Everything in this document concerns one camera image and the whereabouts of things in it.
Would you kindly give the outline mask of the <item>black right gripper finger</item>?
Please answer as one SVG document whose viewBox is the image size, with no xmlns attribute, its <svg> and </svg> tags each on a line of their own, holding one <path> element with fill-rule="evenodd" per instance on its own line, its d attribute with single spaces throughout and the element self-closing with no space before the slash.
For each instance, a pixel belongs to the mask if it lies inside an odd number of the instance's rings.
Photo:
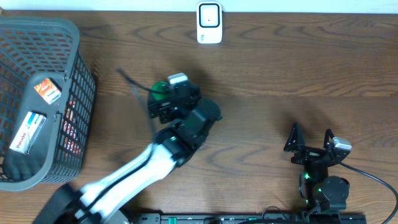
<svg viewBox="0 0 398 224">
<path fill-rule="evenodd" d="M 301 125 L 294 123 L 288 140 L 284 146 L 285 152 L 298 152 L 305 146 L 305 139 Z"/>
<path fill-rule="evenodd" d="M 323 142 L 323 148 L 326 149 L 327 145 L 330 144 L 330 140 L 332 140 L 335 137 L 335 135 L 333 134 L 333 131 L 331 129 L 327 129 L 325 131 L 325 138 L 324 138 L 324 142 Z"/>
</svg>

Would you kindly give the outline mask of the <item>green lid jar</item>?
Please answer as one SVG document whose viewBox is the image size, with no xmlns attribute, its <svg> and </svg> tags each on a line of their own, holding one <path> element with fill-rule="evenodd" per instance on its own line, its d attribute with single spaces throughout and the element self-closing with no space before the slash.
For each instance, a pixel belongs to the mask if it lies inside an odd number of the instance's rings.
<svg viewBox="0 0 398 224">
<path fill-rule="evenodd" d="M 155 100 L 168 98 L 170 96 L 169 83 L 166 81 L 156 82 L 151 88 L 151 93 Z"/>
</svg>

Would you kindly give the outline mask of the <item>orange small carton box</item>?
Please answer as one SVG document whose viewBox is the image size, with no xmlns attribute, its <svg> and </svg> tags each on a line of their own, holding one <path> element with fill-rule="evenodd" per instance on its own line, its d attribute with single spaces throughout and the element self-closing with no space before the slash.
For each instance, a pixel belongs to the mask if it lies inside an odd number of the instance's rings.
<svg viewBox="0 0 398 224">
<path fill-rule="evenodd" d="M 49 105 L 56 102 L 62 95 L 60 89 L 49 78 L 42 80 L 34 89 Z"/>
</svg>

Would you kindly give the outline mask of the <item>white Panadol medicine box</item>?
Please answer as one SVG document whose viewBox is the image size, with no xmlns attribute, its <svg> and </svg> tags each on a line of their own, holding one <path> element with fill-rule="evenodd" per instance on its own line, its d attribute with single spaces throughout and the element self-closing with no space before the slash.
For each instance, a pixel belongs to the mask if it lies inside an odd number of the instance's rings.
<svg viewBox="0 0 398 224">
<path fill-rule="evenodd" d="M 28 112 L 9 148 L 18 153 L 28 155 L 46 119 L 46 116 L 42 114 Z"/>
</svg>

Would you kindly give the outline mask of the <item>red chocolate bar wrapper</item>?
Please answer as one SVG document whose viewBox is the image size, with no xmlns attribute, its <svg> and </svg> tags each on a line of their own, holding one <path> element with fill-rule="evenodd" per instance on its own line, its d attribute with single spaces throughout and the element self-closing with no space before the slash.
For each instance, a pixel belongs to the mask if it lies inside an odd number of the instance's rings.
<svg viewBox="0 0 398 224">
<path fill-rule="evenodd" d="M 66 135 L 62 146 L 76 156 L 83 154 L 80 146 L 80 133 L 77 128 L 76 100 L 70 100 L 66 109 L 65 118 L 62 119 L 62 131 Z"/>
</svg>

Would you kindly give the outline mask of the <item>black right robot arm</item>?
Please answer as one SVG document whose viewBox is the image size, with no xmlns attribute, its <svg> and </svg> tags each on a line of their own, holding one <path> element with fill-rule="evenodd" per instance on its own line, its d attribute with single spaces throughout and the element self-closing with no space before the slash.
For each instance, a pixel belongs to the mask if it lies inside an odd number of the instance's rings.
<svg viewBox="0 0 398 224">
<path fill-rule="evenodd" d="M 300 196 L 316 212 L 335 212 L 346 209 L 349 182 L 328 173 L 351 152 L 348 140 L 336 137 L 332 130 L 325 131 L 322 148 L 306 145 L 303 131 L 294 123 L 284 146 L 285 152 L 292 152 L 291 163 L 303 166 L 299 177 Z"/>
</svg>

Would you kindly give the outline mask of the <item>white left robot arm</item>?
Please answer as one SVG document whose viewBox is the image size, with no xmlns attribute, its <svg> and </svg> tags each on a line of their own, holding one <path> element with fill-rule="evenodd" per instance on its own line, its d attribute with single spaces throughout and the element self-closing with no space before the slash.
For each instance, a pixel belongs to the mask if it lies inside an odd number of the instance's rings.
<svg viewBox="0 0 398 224">
<path fill-rule="evenodd" d="M 186 164 L 221 119 L 220 107 L 202 99 L 183 119 L 154 134 L 134 160 L 105 178 L 75 190 L 64 184 L 51 196 L 34 223 L 106 223 L 130 199 Z"/>
</svg>

